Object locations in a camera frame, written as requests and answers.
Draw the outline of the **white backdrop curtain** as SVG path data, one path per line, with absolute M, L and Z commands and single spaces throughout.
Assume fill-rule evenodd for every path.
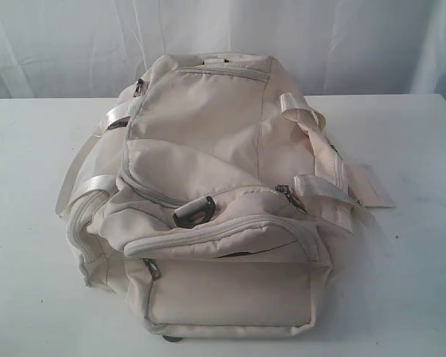
M 116 97 L 164 54 L 222 52 L 306 95 L 446 99 L 446 1 L 0 1 L 0 98 Z

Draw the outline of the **cream duffel bag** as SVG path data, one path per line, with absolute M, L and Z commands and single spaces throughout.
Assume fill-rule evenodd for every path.
M 337 253 L 394 201 L 345 161 L 273 57 L 165 55 L 119 96 L 56 213 L 87 286 L 183 338 L 284 338 L 316 321 Z

